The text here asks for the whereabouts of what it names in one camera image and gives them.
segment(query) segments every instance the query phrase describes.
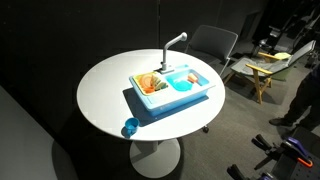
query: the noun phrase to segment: person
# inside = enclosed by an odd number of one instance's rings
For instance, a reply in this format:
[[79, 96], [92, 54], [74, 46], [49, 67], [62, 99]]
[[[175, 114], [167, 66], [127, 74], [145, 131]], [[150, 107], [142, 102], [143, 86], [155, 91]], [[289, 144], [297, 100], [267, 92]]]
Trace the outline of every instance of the person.
[[320, 124], [320, 65], [319, 63], [300, 83], [296, 96], [290, 103], [289, 111], [282, 118], [269, 120], [274, 126], [292, 127], [293, 124], [309, 108], [309, 114], [304, 117], [297, 127], [303, 127], [309, 131], [314, 130]]

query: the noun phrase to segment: gray chair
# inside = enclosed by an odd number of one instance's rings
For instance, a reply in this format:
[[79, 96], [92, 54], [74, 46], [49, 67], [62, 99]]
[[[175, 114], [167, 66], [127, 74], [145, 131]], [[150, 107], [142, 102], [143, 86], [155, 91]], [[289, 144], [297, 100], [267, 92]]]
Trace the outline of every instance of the gray chair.
[[237, 38], [236, 33], [201, 25], [189, 41], [185, 53], [206, 62], [223, 78], [223, 72], [229, 64], [229, 55]]
[[272, 55], [266, 55], [269, 58], [273, 58], [273, 60], [276, 61], [274, 63], [258, 62], [249, 58], [242, 58], [237, 64], [231, 67], [232, 72], [225, 79], [224, 84], [234, 75], [244, 78], [248, 83], [255, 86], [258, 102], [261, 104], [262, 93], [268, 86], [271, 87], [272, 76], [291, 68], [301, 57], [313, 51], [315, 44], [315, 40], [310, 41], [287, 59], [281, 60]]

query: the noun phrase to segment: table base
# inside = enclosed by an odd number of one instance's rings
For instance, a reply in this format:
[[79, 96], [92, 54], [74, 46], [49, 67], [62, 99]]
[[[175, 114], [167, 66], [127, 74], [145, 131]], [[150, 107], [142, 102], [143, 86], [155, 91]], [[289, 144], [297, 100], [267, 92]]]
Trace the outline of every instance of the table base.
[[134, 141], [130, 147], [132, 166], [148, 178], [168, 175], [180, 159], [180, 145], [177, 139], [156, 142]]

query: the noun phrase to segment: silver faucet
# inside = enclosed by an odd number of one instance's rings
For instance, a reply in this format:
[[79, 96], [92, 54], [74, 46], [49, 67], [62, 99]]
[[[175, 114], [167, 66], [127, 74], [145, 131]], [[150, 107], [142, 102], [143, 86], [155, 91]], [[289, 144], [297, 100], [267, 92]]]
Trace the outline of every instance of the silver faucet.
[[163, 61], [161, 62], [162, 64], [162, 68], [160, 69], [160, 73], [161, 74], [165, 74], [165, 73], [168, 73], [168, 72], [171, 72], [173, 71], [174, 69], [171, 68], [171, 66], [167, 65], [167, 62], [166, 62], [166, 51], [167, 49], [175, 44], [176, 42], [178, 41], [186, 41], [187, 40], [187, 33], [183, 32], [180, 36], [172, 39], [171, 41], [169, 41], [163, 48]]

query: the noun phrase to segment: black pants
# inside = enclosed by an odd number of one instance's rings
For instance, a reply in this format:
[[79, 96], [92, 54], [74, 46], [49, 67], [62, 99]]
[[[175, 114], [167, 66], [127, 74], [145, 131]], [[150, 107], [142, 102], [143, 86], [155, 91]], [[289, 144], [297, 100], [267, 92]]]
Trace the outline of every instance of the black pants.
[[320, 124], [320, 87], [310, 79], [310, 74], [299, 85], [296, 97], [292, 100], [284, 119], [296, 122], [309, 106], [310, 113], [297, 126], [312, 131]]

